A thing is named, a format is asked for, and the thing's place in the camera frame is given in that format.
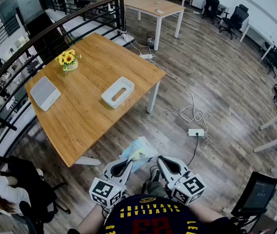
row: black cable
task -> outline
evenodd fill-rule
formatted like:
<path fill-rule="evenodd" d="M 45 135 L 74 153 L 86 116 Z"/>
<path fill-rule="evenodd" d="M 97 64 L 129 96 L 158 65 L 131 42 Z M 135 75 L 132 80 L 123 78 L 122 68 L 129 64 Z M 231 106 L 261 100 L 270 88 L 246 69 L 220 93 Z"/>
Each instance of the black cable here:
<path fill-rule="evenodd" d="M 187 164 L 187 166 L 189 166 L 189 164 L 192 162 L 193 158 L 195 157 L 196 149 L 197 149 L 197 146 L 198 146 L 198 139 L 199 139 L 198 133 L 196 133 L 196 135 L 197 135 L 197 143 L 196 143 L 196 147 L 195 147 L 195 150 L 194 150 L 194 155 L 193 155 L 191 161 Z"/>

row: electrical outlet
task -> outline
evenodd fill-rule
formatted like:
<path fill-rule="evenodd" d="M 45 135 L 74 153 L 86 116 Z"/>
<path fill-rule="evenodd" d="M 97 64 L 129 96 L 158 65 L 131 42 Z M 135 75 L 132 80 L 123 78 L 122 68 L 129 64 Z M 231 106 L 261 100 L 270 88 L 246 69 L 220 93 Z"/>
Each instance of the electrical outlet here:
<path fill-rule="evenodd" d="M 143 59 L 152 59 L 153 55 L 152 54 L 147 54 L 147 55 L 140 55 Z"/>
<path fill-rule="evenodd" d="M 188 136 L 203 136 L 203 129 L 188 129 Z"/>

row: screen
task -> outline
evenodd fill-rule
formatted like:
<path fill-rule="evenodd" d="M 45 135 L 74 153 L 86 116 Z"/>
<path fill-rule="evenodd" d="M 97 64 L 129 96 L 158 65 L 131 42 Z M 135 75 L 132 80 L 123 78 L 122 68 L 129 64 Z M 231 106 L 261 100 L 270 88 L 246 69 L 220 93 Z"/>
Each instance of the screen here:
<path fill-rule="evenodd" d="M 265 208 L 275 185 L 256 182 L 243 208 Z"/>

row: white box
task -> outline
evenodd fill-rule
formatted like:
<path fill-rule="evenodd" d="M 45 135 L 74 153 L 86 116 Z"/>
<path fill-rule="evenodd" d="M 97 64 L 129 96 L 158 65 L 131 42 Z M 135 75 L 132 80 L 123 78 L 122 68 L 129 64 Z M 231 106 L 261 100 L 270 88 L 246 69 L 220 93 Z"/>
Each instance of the white box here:
<path fill-rule="evenodd" d="M 33 88 L 30 90 L 30 94 L 37 105 L 45 112 L 61 95 L 60 91 L 46 76 L 43 76 L 33 86 Z"/>
<path fill-rule="evenodd" d="M 123 88 L 125 91 L 122 95 L 120 95 L 117 100 L 113 101 L 113 97 Z M 133 91 L 134 83 L 129 81 L 126 77 L 120 77 L 101 95 L 101 97 L 109 106 L 116 109 Z"/>

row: white cable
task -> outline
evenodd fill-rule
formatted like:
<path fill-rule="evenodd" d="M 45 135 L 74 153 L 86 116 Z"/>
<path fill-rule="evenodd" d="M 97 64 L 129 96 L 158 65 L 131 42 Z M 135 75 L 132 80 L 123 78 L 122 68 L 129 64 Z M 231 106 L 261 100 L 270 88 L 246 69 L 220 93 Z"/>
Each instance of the white cable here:
<path fill-rule="evenodd" d="M 155 54 L 153 54 L 153 53 L 151 52 L 151 50 L 150 50 L 150 48 L 149 48 L 148 46 L 140 45 L 140 44 L 137 43 L 137 41 L 134 41 L 134 42 L 135 42 L 137 45 L 141 46 L 141 47 L 146 47 L 146 48 L 148 48 L 148 49 L 149 49 L 149 52 L 153 55 L 153 57 L 156 56 Z M 142 55 L 142 53 L 141 53 L 140 50 L 138 50 L 132 43 L 131 43 L 131 45 L 132 45 L 137 51 L 139 51 L 139 53 Z M 149 59 L 149 60 L 150 60 L 152 63 L 154 63 L 159 69 L 161 69 L 163 72 L 165 72 L 162 68 L 160 68 L 160 66 L 159 66 L 157 63 L 155 63 L 155 62 L 152 61 L 151 59 Z M 188 88 L 186 87 L 185 84 L 183 84 L 182 82 L 179 82 L 175 77 L 173 77 L 173 76 L 171 76 L 171 75 L 168 75 L 167 72 L 165 72 L 165 73 L 166 73 L 166 75 L 167 75 L 168 77 L 173 78 L 173 79 L 176 80 L 179 84 L 183 85 L 183 86 L 186 88 L 187 92 L 188 92 L 188 93 L 191 95 L 191 97 L 192 97 L 193 106 L 189 105 L 189 106 L 187 106 L 187 107 L 184 107 L 184 108 L 179 112 L 179 115 L 180 115 L 185 121 L 187 121 L 187 122 L 191 122 L 191 121 L 193 121 L 193 120 L 194 120 L 194 121 L 200 121 L 200 120 L 202 119 L 202 120 L 203 120 L 203 123 L 204 123 L 205 126 L 206 126 L 206 131 L 205 131 L 204 133 L 208 132 L 208 127 L 207 127 L 207 124 L 206 124 L 206 122 L 205 122 L 205 118 L 203 117 L 203 111 L 202 111 L 202 110 L 199 110 L 198 108 L 196 108 L 196 105 L 195 105 L 195 102 L 194 102 L 193 94 L 188 90 Z M 188 120 L 188 119 L 184 118 L 183 115 L 181 114 L 183 110 L 185 110 L 185 109 L 187 109 L 187 108 L 189 108 L 189 107 L 193 108 L 193 116 L 194 116 L 194 117 L 193 117 L 191 120 Z"/>
<path fill-rule="evenodd" d="M 162 68 L 159 67 L 159 65 L 158 65 L 157 63 L 155 63 L 155 62 L 152 61 L 151 59 L 149 59 L 149 60 L 150 60 L 152 63 L 154 63 L 159 69 L 161 69 L 163 72 L 165 72 Z M 203 123 L 204 123 L 205 126 L 206 126 L 206 131 L 205 131 L 204 133 L 208 132 L 208 127 L 207 127 L 207 124 L 206 124 L 205 119 L 204 119 L 204 117 L 203 117 L 203 112 L 202 112 L 202 110 L 199 110 L 198 108 L 196 108 L 196 105 L 195 105 L 195 103 L 194 103 L 194 97 L 193 97 L 192 93 L 188 90 L 188 88 L 186 87 L 185 84 L 183 84 L 182 82 L 179 82 L 175 77 L 173 77 L 173 76 L 171 76 L 171 75 L 168 75 L 167 73 L 166 73 L 166 75 L 167 75 L 168 77 L 171 77 L 171 78 L 173 78 L 174 80 L 176 80 L 179 84 L 183 85 L 183 86 L 186 88 L 187 92 L 188 92 L 188 93 L 191 95 L 191 97 L 192 97 L 192 102 L 193 102 L 193 105 L 194 105 L 194 106 L 189 105 L 189 106 L 187 106 L 187 107 L 184 107 L 184 108 L 179 112 L 179 115 L 180 115 L 185 121 L 187 121 L 187 122 L 191 122 L 191 121 L 193 121 L 193 120 L 195 120 L 195 121 L 200 121 L 200 120 L 202 119 L 202 120 L 203 120 Z M 189 107 L 193 108 L 193 115 L 194 115 L 194 117 L 193 117 L 191 120 L 188 120 L 188 119 L 184 118 L 184 117 L 181 115 L 181 112 L 182 112 L 183 110 L 185 110 L 186 108 L 189 108 Z M 199 119 L 196 119 L 196 116 L 197 116 L 198 114 L 200 114 L 201 117 L 200 117 Z"/>
<path fill-rule="evenodd" d="M 154 53 L 152 53 L 151 52 L 151 50 L 150 50 L 150 47 L 148 47 L 148 46 L 143 46 L 143 45 L 140 45 L 140 44 L 138 44 L 138 42 L 137 41 L 134 41 L 138 46 L 141 46 L 141 47 L 145 47 L 145 48 L 148 48 L 149 49 L 149 52 L 152 54 L 152 56 L 153 57 L 155 57 L 156 55 L 154 54 Z"/>

